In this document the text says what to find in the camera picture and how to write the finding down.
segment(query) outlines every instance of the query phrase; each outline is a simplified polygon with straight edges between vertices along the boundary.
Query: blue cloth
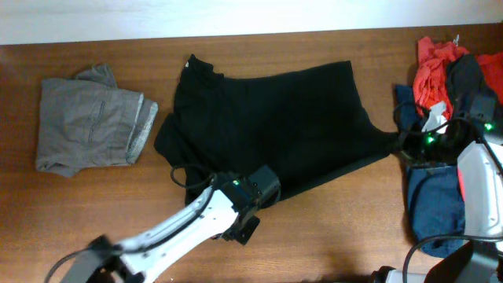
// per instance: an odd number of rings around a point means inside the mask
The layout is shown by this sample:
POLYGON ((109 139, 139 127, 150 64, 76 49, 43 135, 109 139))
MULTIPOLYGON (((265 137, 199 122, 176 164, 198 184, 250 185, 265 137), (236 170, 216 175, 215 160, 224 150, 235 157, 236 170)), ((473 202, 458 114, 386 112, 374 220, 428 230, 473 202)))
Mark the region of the blue cloth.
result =
MULTIPOLYGON (((414 101, 412 87, 396 86, 397 102, 414 101)), ((420 123, 414 107, 405 106, 399 116, 400 127, 420 123)), ((457 167, 406 169, 409 222, 418 241, 439 234, 464 232, 464 201, 461 198, 457 167)), ((445 258, 463 241, 434 241, 424 245, 426 254, 445 258)))

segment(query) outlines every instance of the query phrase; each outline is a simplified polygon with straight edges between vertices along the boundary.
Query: wooden table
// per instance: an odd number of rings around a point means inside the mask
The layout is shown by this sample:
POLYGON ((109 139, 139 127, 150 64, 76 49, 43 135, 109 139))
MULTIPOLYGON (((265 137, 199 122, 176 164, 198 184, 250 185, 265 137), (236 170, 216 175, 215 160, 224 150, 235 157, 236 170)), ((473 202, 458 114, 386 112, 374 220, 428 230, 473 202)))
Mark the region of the wooden table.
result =
MULTIPOLYGON (((452 40, 456 34, 473 53, 503 50, 503 24, 0 46, 0 281, 40 282, 61 256, 102 233, 117 241, 183 208, 184 190, 170 180, 170 166, 153 140, 172 111, 174 89, 191 53, 236 78, 351 60, 370 119, 393 131, 393 86, 412 83, 416 41, 425 35, 452 40), (119 87, 159 103, 138 162, 87 169, 73 178, 36 172, 41 79, 71 77, 104 62, 112 66, 119 87)), ((383 265, 401 267, 412 244, 402 173, 393 156, 258 217, 262 223, 246 246, 206 241, 158 281, 362 279, 383 265)), ((418 253, 410 270, 425 272, 436 262, 418 253)))

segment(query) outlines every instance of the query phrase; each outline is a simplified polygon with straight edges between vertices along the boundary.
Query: folded gray garment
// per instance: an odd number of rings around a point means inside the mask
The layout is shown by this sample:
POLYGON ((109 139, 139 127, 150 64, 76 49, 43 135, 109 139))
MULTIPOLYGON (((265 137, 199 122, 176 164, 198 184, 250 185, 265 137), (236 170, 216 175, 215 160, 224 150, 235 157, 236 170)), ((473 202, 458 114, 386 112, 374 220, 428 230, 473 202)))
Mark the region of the folded gray garment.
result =
POLYGON ((87 167, 136 162, 157 103, 117 87, 107 64, 75 79, 44 79, 37 171, 71 177, 87 167))

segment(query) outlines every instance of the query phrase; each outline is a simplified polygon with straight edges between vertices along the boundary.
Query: white background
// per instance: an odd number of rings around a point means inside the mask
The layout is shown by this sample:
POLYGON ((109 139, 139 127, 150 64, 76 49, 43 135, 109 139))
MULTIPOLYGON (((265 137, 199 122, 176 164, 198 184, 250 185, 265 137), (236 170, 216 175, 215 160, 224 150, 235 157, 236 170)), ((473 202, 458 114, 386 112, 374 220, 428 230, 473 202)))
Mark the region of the white background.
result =
POLYGON ((0 44, 502 20, 503 0, 0 0, 0 44))

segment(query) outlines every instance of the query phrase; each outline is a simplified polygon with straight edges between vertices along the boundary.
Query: red cloth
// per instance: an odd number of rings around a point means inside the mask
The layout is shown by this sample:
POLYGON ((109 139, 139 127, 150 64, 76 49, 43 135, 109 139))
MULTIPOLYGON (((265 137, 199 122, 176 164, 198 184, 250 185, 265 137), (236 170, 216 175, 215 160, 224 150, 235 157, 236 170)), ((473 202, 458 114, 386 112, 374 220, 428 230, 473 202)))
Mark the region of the red cloth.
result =
POLYGON ((495 55, 477 57, 486 84, 496 92, 500 104, 503 104, 503 52, 495 55))
POLYGON ((417 45, 419 69, 413 84, 414 100, 428 109, 440 101, 446 102, 444 116, 450 119, 453 106, 447 96, 446 68, 450 62, 468 54, 468 50, 452 42, 434 44, 429 37, 422 38, 417 45))

